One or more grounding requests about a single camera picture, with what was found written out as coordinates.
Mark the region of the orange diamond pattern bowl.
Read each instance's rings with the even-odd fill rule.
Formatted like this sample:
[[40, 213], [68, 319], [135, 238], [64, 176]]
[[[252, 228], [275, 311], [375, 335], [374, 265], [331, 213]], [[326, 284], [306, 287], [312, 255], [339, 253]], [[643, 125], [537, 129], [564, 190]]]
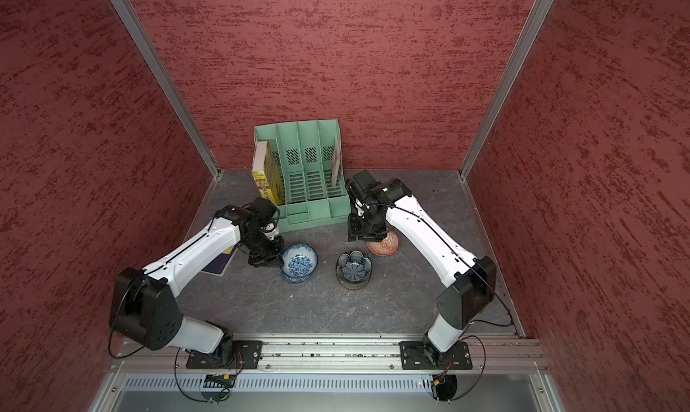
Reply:
[[371, 253], [379, 257], [390, 257], [399, 249], [399, 237], [391, 231], [386, 234], [382, 241], [372, 241], [367, 243], [367, 247]]

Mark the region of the blue floral bowl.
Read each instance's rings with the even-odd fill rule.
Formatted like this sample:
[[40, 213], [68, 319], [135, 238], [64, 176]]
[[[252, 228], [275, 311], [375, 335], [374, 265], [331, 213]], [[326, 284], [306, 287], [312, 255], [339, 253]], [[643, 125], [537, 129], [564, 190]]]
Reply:
[[311, 277], [319, 262], [317, 252], [305, 244], [290, 246], [283, 252], [282, 259], [282, 274], [298, 280]]
[[280, 272], [282, 280], [286, 284], [292, 284], [293, 286], [299, 286], [300, 284], [306, 284], [312, 278], [312, 275], [307, 275], [305, 277], [291, 277], [286, 275], [284, 272]]

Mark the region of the dark flower pattern bowl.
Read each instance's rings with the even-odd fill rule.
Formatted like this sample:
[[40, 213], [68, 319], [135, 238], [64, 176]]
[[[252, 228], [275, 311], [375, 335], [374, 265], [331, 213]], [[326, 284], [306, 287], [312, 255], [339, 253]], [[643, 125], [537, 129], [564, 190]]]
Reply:
[[371, 260], [361, 251], [343, 253], [335, 265], [336, 278], [356, 283], [370, 280], [373, 271]]

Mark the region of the green triangle pattern bowl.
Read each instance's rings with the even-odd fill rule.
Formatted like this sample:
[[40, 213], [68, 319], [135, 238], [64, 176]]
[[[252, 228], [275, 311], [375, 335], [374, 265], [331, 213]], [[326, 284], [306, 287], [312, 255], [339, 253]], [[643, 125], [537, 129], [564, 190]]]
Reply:
[[345, 284], [352, 284], [353, 286], [367, 286], [367, 285], [369, 284], [369, 280], [368, 280], [368, 279], [365, 280], [365, 281], [356, 282], [356, 283], [352, 283], [352, 282], [346, 281], [346, 280], [344, 280], [344, 279], [338, 279], [338, 282], [339, 282], [339, 285], [340, 285], [340, 286], [345, 286]]

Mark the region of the pink striped bowl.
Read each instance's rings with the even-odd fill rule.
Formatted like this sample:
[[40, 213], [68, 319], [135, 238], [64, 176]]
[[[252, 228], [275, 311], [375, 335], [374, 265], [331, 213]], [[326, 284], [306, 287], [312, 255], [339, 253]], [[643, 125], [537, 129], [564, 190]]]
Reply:
[[343, 288], [349, 290], [349, 291], [358, 291], [363, 289], [366, 286], [353, 286], [352, 284], [345, 284], [345, 286], [342, 286]]

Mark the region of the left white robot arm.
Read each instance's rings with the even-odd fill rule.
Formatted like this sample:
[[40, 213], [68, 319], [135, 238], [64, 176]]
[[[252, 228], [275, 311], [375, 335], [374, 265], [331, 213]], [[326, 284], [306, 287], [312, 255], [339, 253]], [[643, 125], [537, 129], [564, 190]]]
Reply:
[[284, 240], [280, 210], [265, 198], [243, 207], [227, 205], [208, 225], [168, 255], [142, 269], [126, 268], [115, 279], [109, 325], [151, 351], [187, 350], [204, 367], [235, 363], [229, 329], [183, 315], [177, 298], [190, 281], [225, 250], [242, 247], [255, 268], [281, 267]]

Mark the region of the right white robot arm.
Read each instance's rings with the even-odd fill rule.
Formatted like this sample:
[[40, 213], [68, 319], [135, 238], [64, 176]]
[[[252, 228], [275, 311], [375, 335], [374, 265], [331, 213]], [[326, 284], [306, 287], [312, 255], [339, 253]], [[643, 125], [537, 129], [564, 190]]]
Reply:
[[454, 241], [399, 179], [376, 180], [361, 171], [346, 181], [351, 213], [348, 240], [381, 242], [393, 227], [427, 259], [446, 290], [437, 317], [422, 339], [427, 362], [438, 367], [450, 356], [473, 319], [495, 298], [496, 266]]

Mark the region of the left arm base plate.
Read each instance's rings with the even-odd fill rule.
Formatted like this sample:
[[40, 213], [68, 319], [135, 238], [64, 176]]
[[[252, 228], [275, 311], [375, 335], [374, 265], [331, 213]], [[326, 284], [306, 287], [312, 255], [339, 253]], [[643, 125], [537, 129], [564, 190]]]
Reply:
[[262, 354], [259, 340], [230, 340], [213, 353], [190, 351], [186, 368], [190, 370], [255, 370]]

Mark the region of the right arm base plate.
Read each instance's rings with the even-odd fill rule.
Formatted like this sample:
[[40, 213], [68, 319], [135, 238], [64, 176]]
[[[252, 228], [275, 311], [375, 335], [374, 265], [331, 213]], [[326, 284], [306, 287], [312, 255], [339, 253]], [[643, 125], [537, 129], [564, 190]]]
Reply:
[[438, 352], [431, 342], [403, 341], [399, 344], [404, 370], [472, 370], [467, 343], [458, 341], [446, 352]]

